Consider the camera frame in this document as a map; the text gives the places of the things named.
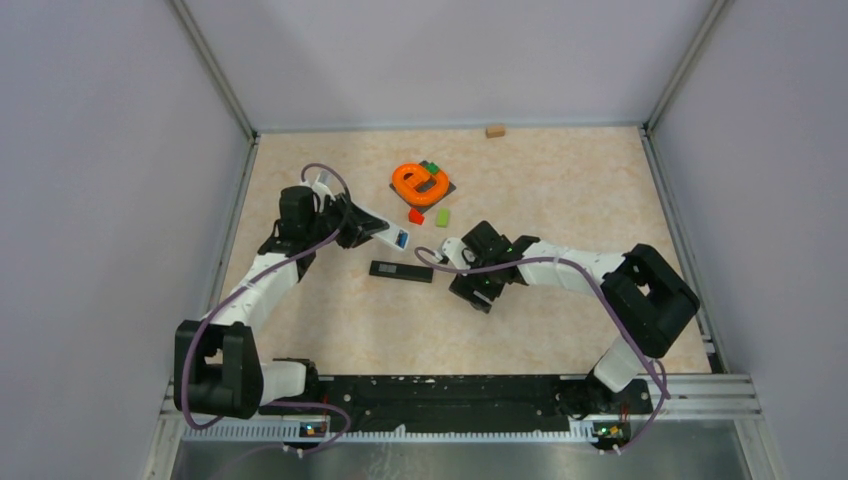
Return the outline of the white remote control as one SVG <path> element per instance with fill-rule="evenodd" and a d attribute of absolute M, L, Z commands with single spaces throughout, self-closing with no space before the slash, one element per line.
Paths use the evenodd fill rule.
<path fill-rule="evenodd" d="M 396 245 L 396 238 L 399 231 L 405 231 L 408 233 L 408 241 L 404 249 L 401 249 Z M 390 224 L 388 228 L 372 234 L 371 237 L 399 252 L 403 252 L 406 250 L 410 239 L 409 232 L 395 224 Z"/>

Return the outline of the black remote control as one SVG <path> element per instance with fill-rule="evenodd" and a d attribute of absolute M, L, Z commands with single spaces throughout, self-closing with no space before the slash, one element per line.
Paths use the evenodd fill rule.
<path fill-rule="evenodd" d="M 369 275 L 380 278 L 419 283 L 432 283 L 434 270 L 429 267 L 373 260 Z"/>

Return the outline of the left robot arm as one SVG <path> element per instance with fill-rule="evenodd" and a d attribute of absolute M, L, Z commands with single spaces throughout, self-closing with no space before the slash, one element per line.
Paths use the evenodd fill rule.
<path fill-rule="evenodd" d="M 311 365 L 261 361 L 256 332 L 324 246 L 352 249 L 377 239 L 403 251 L 409 241 L 407 231 L 356 205 L 347 191 L 332 194 L 322 183 L 283 189 L 278 206 L 272 233 L 248 273 L 201 320 L 185 320 L 176 330 L 174 404 L 186 417 L 248 419 L 280 399 L 297 413 L 314 410 L 321 388 L 308 378 Z"/>

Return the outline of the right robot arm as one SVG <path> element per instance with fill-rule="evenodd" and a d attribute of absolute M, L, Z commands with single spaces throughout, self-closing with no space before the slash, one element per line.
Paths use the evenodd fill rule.
<path fill-rule="evenodd" d="M 626 387 L 667 354 L 701 306 L 694 290 L 647 244 L 623 253 L 589 252 L 536 236 L 511 240 L 482 221 L 463 237 L 444 240 L 439 253 L 459 271 L 450 291 L 484 313 L 511 284 L 595 297 L 619 332 L 587 376 L 587 400 L 600 412 L 626 400 Z"/>

